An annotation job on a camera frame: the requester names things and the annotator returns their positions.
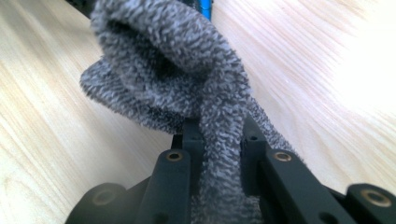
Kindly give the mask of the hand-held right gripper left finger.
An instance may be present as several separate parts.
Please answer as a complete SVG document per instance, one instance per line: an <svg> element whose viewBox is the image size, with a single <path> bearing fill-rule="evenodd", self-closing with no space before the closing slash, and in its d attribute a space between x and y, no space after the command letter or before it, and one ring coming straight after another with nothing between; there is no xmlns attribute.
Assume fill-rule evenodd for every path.
<svg viewBox="0 0 396 224"><path fill-rule="evenodd" d="M205 141L199 130L198 119L186 119L182 133L175 134L171 144L172 149L186 150L191 156L191 195L199 194L199 180L205 152Z"/></svg>

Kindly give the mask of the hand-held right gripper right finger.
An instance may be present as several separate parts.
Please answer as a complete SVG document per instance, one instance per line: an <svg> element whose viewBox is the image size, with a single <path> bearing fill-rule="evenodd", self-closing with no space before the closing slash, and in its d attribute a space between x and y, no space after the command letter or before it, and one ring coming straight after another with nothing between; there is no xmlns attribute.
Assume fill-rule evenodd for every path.
<svg viewBox="0 0 396 224"><path fill-rule="evenodd" d="M247 196L259 196L257 170L269 147L266 137L253 117L245 119L241 140L241 181Z"/></svg>

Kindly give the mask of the grey fuzzy cloth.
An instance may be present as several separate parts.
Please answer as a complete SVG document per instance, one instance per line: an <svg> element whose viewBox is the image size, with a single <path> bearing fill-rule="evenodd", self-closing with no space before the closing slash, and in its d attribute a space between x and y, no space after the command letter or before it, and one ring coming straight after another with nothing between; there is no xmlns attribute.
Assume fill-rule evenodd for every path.
<svg viewBox="0 0 396 224"><path fill-rule="evenodd" d="M271 147L291 150L250 94L248 75L226 38L177 0L97 0L92 30L103 57L80 78L93 100L142 126L181 133L198 119L205 140L193 224L262 224L259 199L241 182L246 117Z"/></svg>

